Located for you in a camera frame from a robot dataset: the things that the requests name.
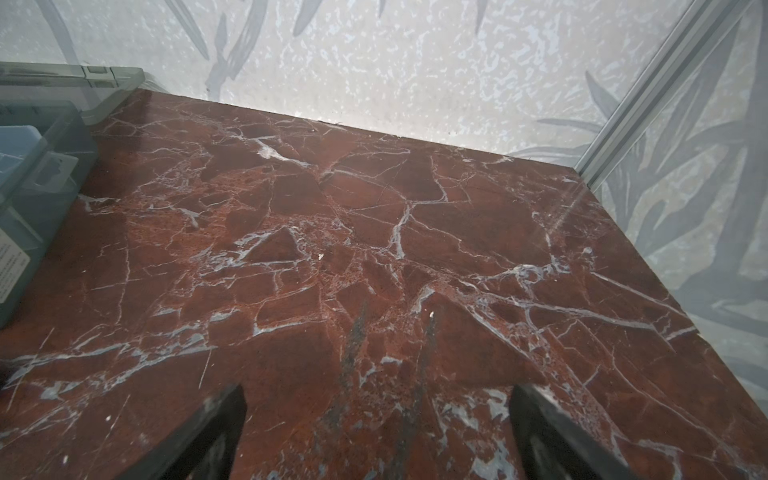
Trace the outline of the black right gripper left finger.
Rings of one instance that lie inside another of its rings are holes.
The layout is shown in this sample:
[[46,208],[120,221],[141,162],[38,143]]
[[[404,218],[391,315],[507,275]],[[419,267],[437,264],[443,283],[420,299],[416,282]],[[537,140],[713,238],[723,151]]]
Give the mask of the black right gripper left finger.
[[247,412],[244,389],[229,385],[202,406],[120,479],[228,479]]

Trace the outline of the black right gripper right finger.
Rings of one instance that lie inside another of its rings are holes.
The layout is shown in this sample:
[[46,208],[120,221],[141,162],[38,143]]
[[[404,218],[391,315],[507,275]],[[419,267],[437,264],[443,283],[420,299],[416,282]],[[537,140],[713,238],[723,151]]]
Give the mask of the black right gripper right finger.
[[611,480],[637,477],[535,386],[514,386],[508,409],[527,478]]

